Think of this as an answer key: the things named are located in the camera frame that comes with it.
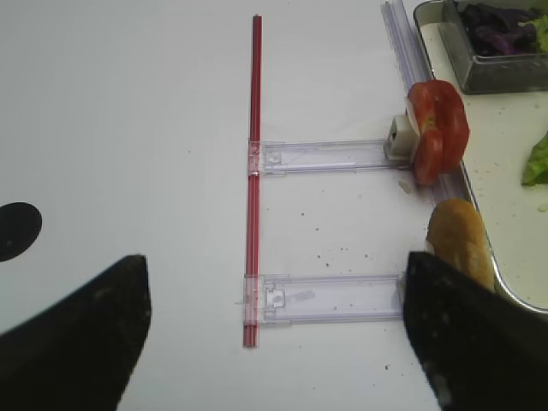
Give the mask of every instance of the white surface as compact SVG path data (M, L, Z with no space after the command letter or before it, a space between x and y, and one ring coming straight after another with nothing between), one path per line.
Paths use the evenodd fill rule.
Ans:
M0 4L0 203L29 201L44 217L37 242L0 264L0 330L139 252L152 328L121 410L438 409L402 323L294 326L241 347L255 13L265 26L263 139L384 136L403 107L379 2ZM354 200L312 197L298 210L363 223L366 180L326 177L327 193ZM295 191L273 207L299 194L291 181L278 182ZM354 244L369 242L337 256L337 270L373 269L368 251L392 255L373 244L378 227L354 226ZM416 235L406 243L420 244ZM400 270L408 250L393 241ZM299 258L316 264L310 247Z
M436 78L457 85L438 24L421 28ZM503 280L522 300L548 308L548 186L523 188L531 149L548 131L548 92L462 96L471 130L464 156Z

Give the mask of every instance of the red straw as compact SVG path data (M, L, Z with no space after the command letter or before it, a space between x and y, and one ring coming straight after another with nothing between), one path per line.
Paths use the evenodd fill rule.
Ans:
M260 72L262 53L263 21L260 15L253 17L253 57L251 67L251 115L249 140L260 141ZM247 256L246 278L257 278L259 274L259 176L247 178ZM253 305L254 324L243 327L243 346L257 347L257 282L253 282L253 293L246 289L247 303Z

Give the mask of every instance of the tomato slice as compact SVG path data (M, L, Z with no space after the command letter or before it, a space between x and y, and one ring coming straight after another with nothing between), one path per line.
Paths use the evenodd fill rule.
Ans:
M432 185L441 172L443 160L442 134L436 129L425 131L414 156L414 176L417 182L422 185Z
M462 103L461 96L457 90L447 81L429 80L425 83L415 83L409 90L408 99L413 106L417 124L419 125L421 142L417 149L416 156L420 156L420 161L415 160L415 173L417 167L424 172L424 164L438 164L439 159L426 160L425 155L429 153L439 156L438 151L441 146L441 164L438 173L449 173L458 167L462 160L464 151L468 144L470 130L466 118L466 111ZM430 141L424 145L422 140L430 135ZM417 181L432 179L430 174L421 177L417 176Z

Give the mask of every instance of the tray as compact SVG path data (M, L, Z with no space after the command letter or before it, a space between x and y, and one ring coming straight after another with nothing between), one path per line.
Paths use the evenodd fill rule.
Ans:
M443 1L414 10L420 46L432 76L458 88L439 33ZM548 314L545 238L548 188L524 189L521 172L548 130L547 92L465 95L471 137L463 159L468 196L481 211L491 243L497 292L534 313Z

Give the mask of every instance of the black circle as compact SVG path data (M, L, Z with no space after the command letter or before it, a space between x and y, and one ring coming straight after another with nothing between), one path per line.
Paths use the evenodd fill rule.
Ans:
M17 257L36 240L42 229L40 211L28 203L0 207L0 262Z

